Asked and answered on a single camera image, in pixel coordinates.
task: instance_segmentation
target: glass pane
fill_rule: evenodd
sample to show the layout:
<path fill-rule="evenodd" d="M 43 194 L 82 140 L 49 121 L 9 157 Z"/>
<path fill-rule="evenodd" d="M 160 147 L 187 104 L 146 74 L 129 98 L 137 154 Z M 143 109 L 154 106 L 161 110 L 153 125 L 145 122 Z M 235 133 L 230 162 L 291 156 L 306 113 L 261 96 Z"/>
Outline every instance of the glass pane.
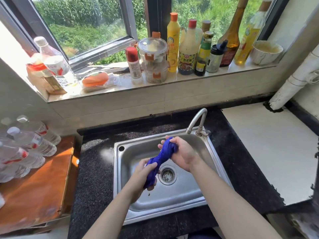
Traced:
<path fill-rule="evenodd" d="M 119 0 L 32 0 L 71 58 L 126 36 Z"/>
<path fill-rule="evenodd" d="M 263 0 L 249 0 L 239 28 L 241 40 L 251 17 L 258 11 Z M 172 0 L 172 11 L 178 13 L 181 26 L 188 26 L 188 19 L 197 19 L 197 27 L 201 21 L 211 21 L 210 31 L 214 33 L 213 43 L 225 33 L 233 18 L 238 0 Z"/>

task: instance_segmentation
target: soap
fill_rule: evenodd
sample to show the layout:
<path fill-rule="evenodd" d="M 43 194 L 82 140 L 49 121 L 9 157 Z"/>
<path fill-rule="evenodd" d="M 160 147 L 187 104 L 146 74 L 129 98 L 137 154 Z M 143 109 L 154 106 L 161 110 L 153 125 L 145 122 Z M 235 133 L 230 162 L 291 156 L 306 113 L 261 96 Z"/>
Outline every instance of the soap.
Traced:
<path fill-rule="evenodd" d="M 84 87 L 104 85 L 108 81 L 108 74 L 104 71 L 98 71 L 89 74 L 82 80 Z"/>

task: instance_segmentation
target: white tile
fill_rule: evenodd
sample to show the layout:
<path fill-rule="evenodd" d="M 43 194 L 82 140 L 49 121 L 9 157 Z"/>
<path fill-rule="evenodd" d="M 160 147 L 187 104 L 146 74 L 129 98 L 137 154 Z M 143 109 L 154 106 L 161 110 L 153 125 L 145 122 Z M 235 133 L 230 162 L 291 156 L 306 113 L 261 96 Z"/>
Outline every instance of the white tile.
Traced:
<path fill-rule="evenodd" d="M 318 137 L 305 124 L 288 110 L 272 113 L 262 103 L 227 108 L 223 113 L 287 205 L 313 194 Z"/>

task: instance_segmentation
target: drain strainer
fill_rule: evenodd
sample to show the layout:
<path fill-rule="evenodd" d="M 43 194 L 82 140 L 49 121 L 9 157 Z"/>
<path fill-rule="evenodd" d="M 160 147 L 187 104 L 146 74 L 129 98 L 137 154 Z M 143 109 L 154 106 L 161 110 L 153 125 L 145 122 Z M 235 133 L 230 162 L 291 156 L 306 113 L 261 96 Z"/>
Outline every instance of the drain strainer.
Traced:
<path fill-rule="evenodd" d="M 165 185 L 171 185 L 176 181 L 177 174 L 172 166 L 165 165 L 161 169 L 159 180 Z"/>

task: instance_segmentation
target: forearm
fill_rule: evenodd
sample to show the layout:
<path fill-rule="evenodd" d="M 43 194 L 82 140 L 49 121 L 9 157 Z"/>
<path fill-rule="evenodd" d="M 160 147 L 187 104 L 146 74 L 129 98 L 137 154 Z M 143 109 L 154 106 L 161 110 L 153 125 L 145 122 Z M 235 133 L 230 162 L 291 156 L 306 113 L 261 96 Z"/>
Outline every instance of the forearm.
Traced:
<path fill-rule="evenodd" d="M 123 188 L 94 222 L 83 239 L 117 238 L 129 210 L 131 198 Z"/>
<path fill-rule="evenodd" d="M 190 172 L 226 239 L 281 238 L 275 229 L 203 160 L 198 159 Z"/>

